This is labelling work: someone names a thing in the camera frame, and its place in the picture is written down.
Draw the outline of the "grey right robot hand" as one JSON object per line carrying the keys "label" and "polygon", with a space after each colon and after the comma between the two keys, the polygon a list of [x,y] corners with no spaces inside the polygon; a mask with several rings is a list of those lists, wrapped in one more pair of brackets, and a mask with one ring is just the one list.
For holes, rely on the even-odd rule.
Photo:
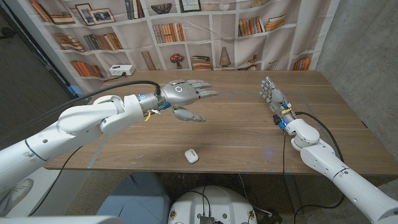
{"label": "grey right robot hand", "polygon": [[262,90],[259,94],[265,99],[271,111],[276,116],[285,123],[289,123],[295,119],[291,104],[269,76],[266,76],[265,80],[262,81],[261,88]]}

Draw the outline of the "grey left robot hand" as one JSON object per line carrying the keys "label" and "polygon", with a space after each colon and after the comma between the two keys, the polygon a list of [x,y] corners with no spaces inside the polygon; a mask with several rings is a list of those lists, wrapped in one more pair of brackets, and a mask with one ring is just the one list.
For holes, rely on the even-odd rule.
{"label": "grey left robot hand", "polygon": [[182,121],[205,122],[205,118],[192,113],[183,106],[199,99],[216,96],[216,91],[208,91],[213,85],[203,80],[173,80],[160,89],[160,94],[139,95],[140,106],[144,113],[152,110],[172,108],[174,116]]}

